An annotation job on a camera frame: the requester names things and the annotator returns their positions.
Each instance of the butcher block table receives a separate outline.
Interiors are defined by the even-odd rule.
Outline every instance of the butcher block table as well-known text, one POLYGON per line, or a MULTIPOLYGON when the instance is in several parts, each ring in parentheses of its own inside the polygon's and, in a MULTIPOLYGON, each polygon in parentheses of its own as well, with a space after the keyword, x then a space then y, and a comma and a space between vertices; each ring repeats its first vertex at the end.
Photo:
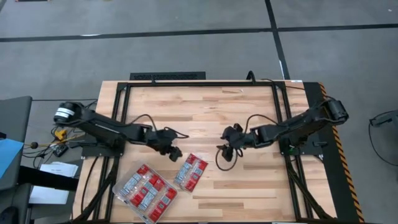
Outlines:
MULTIPOLYGON (((117 85, 117 81, 103 82, 96 107, 97 113, 111 117, 117 85)), ((305 91, 299 89, 304 88, 303 83, 286 82, 286 85, 297 87, 287 89, 292 116, 303 113, 308 108, 305 91)), ((118 120, 121 117, 123 95, 124 93, 121 93, 118 120)), ((284 112, 280 94, 279 98, 281 110, 284 112)), ((225 143, 220 139, 224 128, 234 123, 244 127, 247 118, 256 113, 277 120, 272 90, 268 86, 131 88, 126 123, 141 114, 149 114, 158 129, 168 126, 190 137, 174 141, 173 145, 178 146, 183 153, 183 157, 177 162, 172 162, 168 156, 161 156, 149 147, 127 143, 124 155, 119 161, 118 178, 137 161, 142 161, 172 183, 187 156, 194 153, 208 162, 206 170, 192 193, 179 190, 177 198, 159 222, 295 221, 285 161, 277 142, 261 149, 244 150, 244 156, 238 158, 237 164, 230 171, 223 172, 215 164, 216 146, 225 143)), ((145 117, 136 122, 152 125, 145 117)), ((271 122, 262 117, 254 117, 249 122, 249 128, 263 124, 271 122)), ((88 180, 84 207, 97 191, 102 160, 102 157, 98 159, 88 180)), ((82 192, 93 161, 94 158, 85 158, 83 163, 73 204, 75 217, 80 214, 82 192)), ((221 156, 219 161, 220 166, 224 168, 231 165, 221 156)), ((302 156, 302 161, 309 191, 323 209, 335 217, 336 210, 324 165, 314 156, 302 156)), ((301 214, 305 217, 303 197, 298 189, 297 192, 301 214)), ((107 196, 108 193, 105 192, 100 207, 100 218, 105 214, 107 196)), ((142 220, 115 197, 110 222, 142 220)))

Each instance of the yellow and black caution tape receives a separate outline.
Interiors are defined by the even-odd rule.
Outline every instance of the yellow and black caution tape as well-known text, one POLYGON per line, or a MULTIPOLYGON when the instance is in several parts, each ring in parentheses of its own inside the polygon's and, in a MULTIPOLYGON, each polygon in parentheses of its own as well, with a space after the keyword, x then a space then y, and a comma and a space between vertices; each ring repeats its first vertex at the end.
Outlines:
MULTIPOLYGON (((319 83, 319 86, 321 88, 322 94, 323 94, 323 98, 327 99, 327 94, 326 94, 326 89, 323 86, 322 83, 319 83)), ((348 164, 347 164, 347 160, 346 157, 344 156, 344 150, 343 150, 343 146, 341 145, 341 140, 340 137, 338 135, 337 129, 335 126, 332 126, 332 130, 333 130, 333 135, 335 136, 335 141, 336 141, 336 145, 338 148, 338 152, 340 154, 340 159, 341 159, 341 164, 343 165, 344 168, 344 173, 346 174, 346 178, 347 178, 347 183, 349 186, 349 189, 351 191, 351 196, 353 198, 354 201, 354 206, 356 208, 356 213, 358 214, 358 218, 359 218, 359 222, 365 222, 364 221, 364 217, 362 214, 362 210, 361 210, 361 206, 359 205, 359 201, 358 201, 358 197, 356 196, 356 192, 355 192, 355 188, 354 188, 354 183, 353 183, 353 178, 348 170, 348 164)))

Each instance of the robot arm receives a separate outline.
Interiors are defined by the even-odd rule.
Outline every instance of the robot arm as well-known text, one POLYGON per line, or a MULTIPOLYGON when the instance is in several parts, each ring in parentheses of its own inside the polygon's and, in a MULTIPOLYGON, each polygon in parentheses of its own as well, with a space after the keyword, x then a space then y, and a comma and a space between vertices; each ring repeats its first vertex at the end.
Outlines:
POLYGON ((78 102, 61 103, 55 113, 54 122, 57 126, 78 128, 110 148, 128 141, 131 144, 151 147, 161 155, 170 154, 169 158, 174 162, 182 156, 180 149, 172 146, 172 141, 177 138, 174 130, 154 130, 152 126, 145 124, 123 124, 95 113, 78 102))
POLYGON ((289 137, 289 144, 299 147, 307 141, 312 133, 328 124, 340 125, 346 122, 348 113, 341 101, 328 99, 278 124, 267 124, 250 129, 250 133, 243 133, 239 124, 229 126, 224 130, 222 139, 228 144, 217 146, 223 151, 222 155, 228 162, 232 160, 233 149, 248 147, 261 148, 270 146, 281 137, 289 137))

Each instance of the wire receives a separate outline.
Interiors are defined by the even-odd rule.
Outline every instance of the wire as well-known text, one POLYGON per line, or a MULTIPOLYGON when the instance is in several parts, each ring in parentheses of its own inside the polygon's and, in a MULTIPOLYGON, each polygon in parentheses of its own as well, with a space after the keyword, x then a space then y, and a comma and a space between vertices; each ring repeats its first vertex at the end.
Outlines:
POLYGON ((17 191, 18 191, 19 186, 21 186, 21 185, 17 185, 17 186, 14 187, 14 193, 12 193, 10 206, 12 206, 12 204, 14 203, 14 197, 15 197, 15 194, 17 193, 17 191))
MULTIPOLYGON (((284 125, 279 124, 278 122, 276 122, 276 121, 274 121, 273 119, 267 117, 266 115, 262 115, 262 114, 253 114, 253 115, 250 115, 250 117, 248 117, 248 119, 246 120, 246 126, 244 127, 244 132, 243 132, 242 137, 240 137, 239 139, 235 140, 234 142, 237 142, 237 141, 239 141, 239 140, 242 140, 242 138, 244 138, 244 135, 245 135, 246 132, 248 131, 250 119, 253 118, 253 117, 256 117, 256 116, 260 116, 260 117, 262 117, 262 118, 268 119, 269 121, 271 121, 272 123, 274 123, 274 124, 277 125, 277 126, 285 127, 284 125)), ((231 170, 231 169, 236 165, 236 162, 238 161, 238 156, 239 156, 239 157, 243 157, 243 151, 242 151, 242 149, 235 149, 235 151, 236 151, 236 157, 235 157, 234 162, 232 163, 232 166, 231 166, 230 168, 223 169, 223 168, 221 168, 220 165, 218 164, 218 154, 220 153, 220 151, 222 151, 222 149, 218 149, 218 150, 217 150, 215 162, 216 162, 217 168, 219 168, 219 169, 222 170, 222 171, 229 171, 229 170, 231 170)))
POLYGON ((98 100, 95 100, 95 101, 93 101, 93 102, 87 104, 84 108, 85 108, 85 109, 90 108, 93 104, 96 104, 97 102, 98 102, 98 100))
POLYGON ((52 157, 52 155, 54 155, 54 153, 51 153, 51 152, 50 152, 50 156, 47 158, 47 160, 46 160, 45 162, 43 162, 43 164, 46 164, 46 163, 50 160, 50 158, 52 157))
POLYGON ((51 150, 50 146, 47 146, 43 151, 40 151, 36 156, 33 157, 34 158, 33 162, 32 162, 33 163, 33 168, 38 169, 40 167, 40 164, 42 163, 44 157, 49 154, 49 152, 47 153, 48 150, 51 150), (39 164, 36 166, 36 159, 37 158, 40 158, 40 161, 39 161, 39 164))
POLYGON ((83 213, 83 204, 84 204, 84 199, 85 199, 85 194, 86 194, 86 189, 87 189, 87 185, 88 185, 88 179, 90 178, 90 175, 93 171, 94 165, 97 162, 98 157, 95 157, 93 164, 90 167, 90 170, 88 171, 88 175, 87 175, 87 179, 86 179, 86 183, 85 183, 85 188, 83 189, 83 194, 81 195, 81 204, 80 204, 80 213, 83 213))
POLYGON ((383 113, 381 113, 381 114, 376 115, 376 116, 375 116, 374 118, 372 118, 372 119, 376 119, 376 118, 380 117, 381 115, 385 115, 385 114, 388 114, 388 113, 391 113, 391 112, 394 112, 394 111, 395 111, 395 110, 383 112, 383 113))
POLYGON ((98 99, 39 99, 32 101, 90 101, 90 100, 98 100, 98 99))
POLYGON ((152 119, 152 117, 151 117, 149 114, 142 114, 142 115, 136 117, 134 120, 132 120, 132 121, 131 121, 130 123, 128 123, 128 124, 114 124, 114 125, 117 126, 117 127, 127 127, 127 126, 130 126, 130 125, 134 124, 134 122, 136 122, 138 119, 143 118, 143 117, 145 117, 145 116, 148 117, 148 118, 150 119, 150 121, 152 122, 152 125, 153 125, 153 127, 154 127, 154 129, 155 129, 155 131, 157 131, 157 128, 156 128, 156 125, 155 125, 155 121, 152 119))
POLYGON ((305 91, 304 88, 295 87, 295 86, 286 86, 286 88, 295 88, 295 89, 297 89, 297 90, 304 90, 304 91, 305 91))
POLYGON ((186 138, 189 138, 189 135, 187 135, 187 134, 182 134, 181 132, 178 132, 178 131, 176 131, 176 130, 170 128, 170 127, 164 127, 164 129, 165 129, 165 130, 169 129, 169 130, 174 131, 175 133, 181 135, 182 137, 177 136, 178 139, 186 139, 186 138))
POLYGON ((82 136, 84 136, 84 134, 76 135, 74 137, 70 137, 70 138, 64 139, 64 140, 59 141, 59 142, 51 142, 51 143, 48 143, 48 144, 39 144, 39 147, 47 147, 47 146, 51 146, 53 144, 56 144, 56 145, 57 144, 61 144, 61 143, 64 143, 64 142, 67 142, 69 140, 72 140, 72 139, 75 139, 75 138, 78 138, 78 137, 82 137, 82 136))
POLYGON ((84 209, 83 213, 81 213, 78 217, 76 217, 75 221, 87 220, 89 218, 91 212, 94 209, 94 206, 98 204, 99 200, 101 200, 101 198, 103 197, 103 194, 105 190, 108 188, 109 184, 113 181, 114 178, 116 178, 117 168, 118 168, 118 163, 114 162, 110 172, 108 173, 108 176, 105 178, 105 181, 99 187, 97 193, 91 199, 91 202, 84 209))
POLYGON ((54 128, 52 128, 51 129, 51 135, 53 136, 53 137, 55 137, 56 138, 56 135, 55 135, 55 131, 58 129, 58 126, 54 126, 54 128))
POLYGON ((42 151, 45 151, 45 150, 46 149, 43 149, 43 150, 40 150, 40 151, 35 151, 35 152, 23 152, 22 155, 35 154, 35 153, 42 152, 42 151))
POLYGON ((73 133, 84 133, 84 131, 76 131, 76 128, 73 128, 73 129, 72 129, 72 132, 73 132, 73 133))
MULTIPOLYGON (((374 118, 377 118, 378 116, 383 115, 383 114, 386 114, 386 113, 389 113, 389 112, 381 113, 381 114, 375 116, 374 118)), ((392 165, 392 166, 398 166, 398 164, 393 164, 393 163, 387 161, 385 158, 383 158, 382 156, 380 156, 380 154, 376 151, 376 148, 374 147, 373 140, 372 140, 372 135, 371 135, 371 123, 370 123, 370 122, 369 122, 369 125, 368 125, 368 133, 369 133, 369 140, 370 140, 370 142, 371 142, 373 151, 376 153, 376 155, 377 155, 382 161, 384 161, 384 162, 386 162, 386 163, 388 163, 388 164, 390 164, 390 165, 392 165)))
POLYGON ((231 169, 236 165, 236 162, 238 161, 238 156, 239 156, 239 157, 243 157, 243 151, 242 151, 242 149, 235 149, 236 156, 235 156, 234 162, 232 163, 232 166, 231 166, 230 168, 224 169, 224 168, 221 168, 220 165, 218 164, 218 154, 220 153, 220 151, 222 151, 222 149, 218 149, 218 150, 217 150, 217 153, 216 153, 216 166, 217 166, 217 168, 219 168, 219 169, 222 170, 222 171, 229 171, 229 170, 231 170, 231 169))
POLYGON ((26 156, 26 155, 22 155, 23 157, 25 157, 25 158, 30 158, 30 159, 33 159, 33 158, 36 158, 36 157, 38 157, 37 155, 36 156, 26 156))
POLYGON ((268 81, 270 81, 270 82, 272 82, 272 83, 275 83, 274 80, 270 80, 269 78, 262 78, 261 80, 268 80, 268 81))

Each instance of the white paper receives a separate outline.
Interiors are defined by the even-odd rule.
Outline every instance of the white paper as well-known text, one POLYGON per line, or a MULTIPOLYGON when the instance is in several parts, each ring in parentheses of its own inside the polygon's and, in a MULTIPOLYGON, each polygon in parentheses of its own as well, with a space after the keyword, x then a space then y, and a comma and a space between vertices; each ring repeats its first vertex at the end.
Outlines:
MULTIPOLYGON (((64 175, 66 177, 75 176, 77 169, 78 166, 63 162, 53 162, 51 164, 43 164, 40 166, 41 171, 64 175)), ((32 193, 30 194, 29 203, 64 205, 67 203, 68 194, 69 191, 67 190, 34 186, 32 193)))

